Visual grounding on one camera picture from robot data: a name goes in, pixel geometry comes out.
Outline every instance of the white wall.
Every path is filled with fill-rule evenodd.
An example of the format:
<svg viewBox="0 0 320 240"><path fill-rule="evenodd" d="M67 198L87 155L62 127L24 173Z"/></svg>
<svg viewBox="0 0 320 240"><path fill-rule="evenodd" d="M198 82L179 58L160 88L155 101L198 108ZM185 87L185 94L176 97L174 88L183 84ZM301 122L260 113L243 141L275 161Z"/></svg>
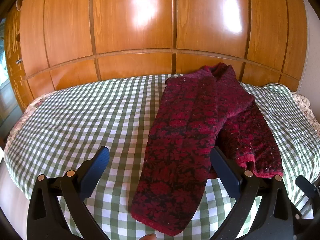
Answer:
<svg viewBox="0 0 320 240"><path fill-rule="evenodd" d="M297 92L309 98L312 112L320 121L320 20L308 0L304 0L307 24L308 44L305 68Z"/></svg>

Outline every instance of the red garment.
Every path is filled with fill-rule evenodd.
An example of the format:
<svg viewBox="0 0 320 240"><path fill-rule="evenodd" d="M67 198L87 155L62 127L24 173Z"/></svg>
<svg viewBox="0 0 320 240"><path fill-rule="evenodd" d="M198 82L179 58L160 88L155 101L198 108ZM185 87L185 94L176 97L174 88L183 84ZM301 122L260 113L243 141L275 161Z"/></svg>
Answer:
<svg viewBox="0 0 320 240"><path fill-rule="evenodd" d="M132 217L169 236L182 232L198 208L207 179L216 178L213 170L209 174L209 156L217 136L223 153L256 176L283 175L278 147L254 96L236 80L231 65L204 67L166 81Z"/></svg>

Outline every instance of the blue gripper pad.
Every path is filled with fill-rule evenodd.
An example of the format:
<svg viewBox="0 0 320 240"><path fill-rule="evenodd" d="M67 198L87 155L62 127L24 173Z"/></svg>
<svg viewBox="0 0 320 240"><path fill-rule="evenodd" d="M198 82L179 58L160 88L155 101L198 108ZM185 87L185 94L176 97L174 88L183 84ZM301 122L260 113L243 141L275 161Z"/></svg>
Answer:
<svg viewBox="0 0 320 240"><path fill-rule="evenodd" d="M79 198L81 201L84 201L92 195L109 163L109 159L110 153L107 147L101 147L92 158L92 164L80 182Z"/></svg>

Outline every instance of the gingham tablecloth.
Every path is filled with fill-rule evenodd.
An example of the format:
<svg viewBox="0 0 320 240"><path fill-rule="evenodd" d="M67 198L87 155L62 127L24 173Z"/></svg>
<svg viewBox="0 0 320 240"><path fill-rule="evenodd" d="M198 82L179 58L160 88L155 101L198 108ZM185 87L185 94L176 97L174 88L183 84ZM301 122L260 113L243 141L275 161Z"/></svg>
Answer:
<svg viewBox="0 0 320 240"><path fill-rule="evenodd" d="M5 152L5 162L16 185L30 198L39 174L62 176L91 159L100 146L110 150L110 162L86 205L112 240L136 240L154 230L130 215L149 128L155 119L165 80L153 75L60 90L49 96ZM289 198L297 203L302 192L294 180L304 175L314 181L320 172L320 139L283 85L259 88L242 84L256 97L278 143ZM234 199L219 179L209 179L192 221L175 239L209 239L228 215ZM256 198L241 234L247 233L257 212ZM73 233L79 235L63 198L60 204ZM171 239L156 232L159 239Z"/></svg>

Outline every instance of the screw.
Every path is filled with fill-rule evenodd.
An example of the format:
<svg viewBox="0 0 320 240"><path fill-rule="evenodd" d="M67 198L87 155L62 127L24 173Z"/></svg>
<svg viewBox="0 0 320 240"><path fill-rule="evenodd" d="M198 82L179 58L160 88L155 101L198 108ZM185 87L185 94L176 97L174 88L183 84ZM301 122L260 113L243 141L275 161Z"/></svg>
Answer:
<svg viewBox="0 0 320 240"><path fill-rule="evenodd" d="M245 171L244 174L247 176L247 177L252 177L253 176L253 173L251 171Z"/></svg>
<svg viewBox="0 0 320 240"><path fill-rule="evenodd" d="M281 180L282 180L282 177L281 177L280 175L276 175L276 176L275 176L275 179L276 179L277 181L281 181Z"/></svg>
<svg viewBox="0 0 320 240"><path fill-rule="evenodd" d="M68 177L72 177L72 176L74 176L75 174L76 174L76 172L73 171L73 170L70 170L70 171L67 172L67 176L68 176Z"/></svg>
<svg viewBox="0 0 320 240"><path fill-rule="evenodd" d="M43 175L43 174L41 174L41 175L38 176L38 180L39 180L39 181L41 181L41 180L43 180L43 179L44 179L44 175Z"/></svg>

